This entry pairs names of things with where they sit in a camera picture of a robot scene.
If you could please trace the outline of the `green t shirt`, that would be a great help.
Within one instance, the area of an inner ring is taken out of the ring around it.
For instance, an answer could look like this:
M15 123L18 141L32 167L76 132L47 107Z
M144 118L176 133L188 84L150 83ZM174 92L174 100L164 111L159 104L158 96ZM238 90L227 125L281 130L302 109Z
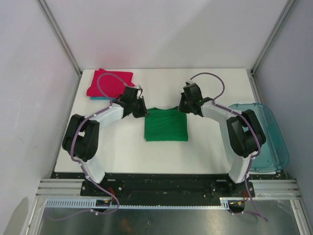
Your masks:
M151 108L145 117L144 138L146 141L188 141L187 115L177 107L170 109Z

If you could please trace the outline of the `red t shirt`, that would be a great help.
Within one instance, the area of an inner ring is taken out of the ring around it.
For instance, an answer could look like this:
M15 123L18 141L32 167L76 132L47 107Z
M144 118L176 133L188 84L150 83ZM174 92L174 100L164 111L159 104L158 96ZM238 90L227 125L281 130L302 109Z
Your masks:
M107 95L103 95L97 85L98 77L105 74L100 78L99 85L101 90ZM133 72L129 71L109 71L98 69L94 72L90 87L86 91L89 97L104 97L104 98L117 98L120 94L124 93L125 87L134 87L132 82Z

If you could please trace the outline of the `blue t shirt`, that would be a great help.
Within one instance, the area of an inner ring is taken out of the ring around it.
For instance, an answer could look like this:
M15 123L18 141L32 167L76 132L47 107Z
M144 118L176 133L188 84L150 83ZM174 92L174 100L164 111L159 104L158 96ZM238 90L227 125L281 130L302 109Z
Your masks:
M105 97L105 96L92 96L90 97L91 100L110 100L111 98Z

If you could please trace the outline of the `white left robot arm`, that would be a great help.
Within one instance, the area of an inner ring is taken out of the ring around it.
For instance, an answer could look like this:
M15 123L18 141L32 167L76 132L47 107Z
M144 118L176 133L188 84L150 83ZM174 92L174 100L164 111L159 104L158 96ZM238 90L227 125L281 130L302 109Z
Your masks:
M143 118L149 115L144 97L134 99L120 98L89 116L74 114L71 116L62 142L62 148L77 162L87 179L92 182L91 190L96 195L104 195L108 183L103 181L105 170L96 154L99 146L100 128L133 115Z

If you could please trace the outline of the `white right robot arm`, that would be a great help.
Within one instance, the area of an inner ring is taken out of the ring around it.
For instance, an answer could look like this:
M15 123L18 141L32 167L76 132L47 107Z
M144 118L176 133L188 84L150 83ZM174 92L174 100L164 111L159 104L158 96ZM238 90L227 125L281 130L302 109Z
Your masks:
M226 156L231 161L228 172L231 181L225 184L225 190L230 196L238 196L243 191L242 182L248 175L250 160L260 154L261 146L266 142L256 113L251 109L230 109L214 103L209 97L187 96L186 93L181 93L178 110L219 124Z

